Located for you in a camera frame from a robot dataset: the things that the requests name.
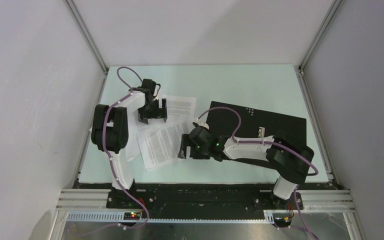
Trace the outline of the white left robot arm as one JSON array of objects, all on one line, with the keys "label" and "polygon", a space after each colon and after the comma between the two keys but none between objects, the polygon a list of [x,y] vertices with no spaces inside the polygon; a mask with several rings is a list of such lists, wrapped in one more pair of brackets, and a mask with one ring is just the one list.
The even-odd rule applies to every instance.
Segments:
[{"label": "white left robot arm", "polygon": [[148,125],[150,120],[168,119],[167,99],[158,98],[159,83],[145,78],[141,86],[129,89],[128,94],[111,105],[95,106],[91,141],[106,153],[112,172],[112,186],[124,189],[118,201],[125,208],[133,208],[138,202],[138,194],[130,187],[134,177],[129,170],[126,146],[134,141],[136,127],[134,115],[139,123]]}]

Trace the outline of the red and black folder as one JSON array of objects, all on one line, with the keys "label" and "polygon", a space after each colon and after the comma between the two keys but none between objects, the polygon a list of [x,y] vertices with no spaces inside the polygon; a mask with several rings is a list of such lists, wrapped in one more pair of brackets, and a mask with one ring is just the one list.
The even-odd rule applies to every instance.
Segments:
[{"label": "red and black folder", "polygon": [[[262,127],[265,128],[265,137],[280,135],[285,140],[292,139],[294,142],[307,144],[305,118],[217,101],[212,101],[210,107],[227,107],[239,113],[241,125],[235,134],[238,138],[257,138],[259,128]],[[218,136],[230,136],[238,122],[236,114],[226,109],[212,110],[206,116],[209,131]]]}]

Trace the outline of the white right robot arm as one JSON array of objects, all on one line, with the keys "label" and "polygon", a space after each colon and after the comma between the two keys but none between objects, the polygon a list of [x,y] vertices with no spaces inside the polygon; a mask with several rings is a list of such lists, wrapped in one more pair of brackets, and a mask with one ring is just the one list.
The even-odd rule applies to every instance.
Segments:
[{"label": "white right robot arm", "polygon": [[276,170],[279,174],[271,192],[271,204],[284,209],[291,195],[309,176],[318,175],[312,163],[314,151],[285,132],[256,138],[216,135],[207,127],[196,126],[180,140],[178,158],[195,160],[214,159],[218,162],[235,161]]}]

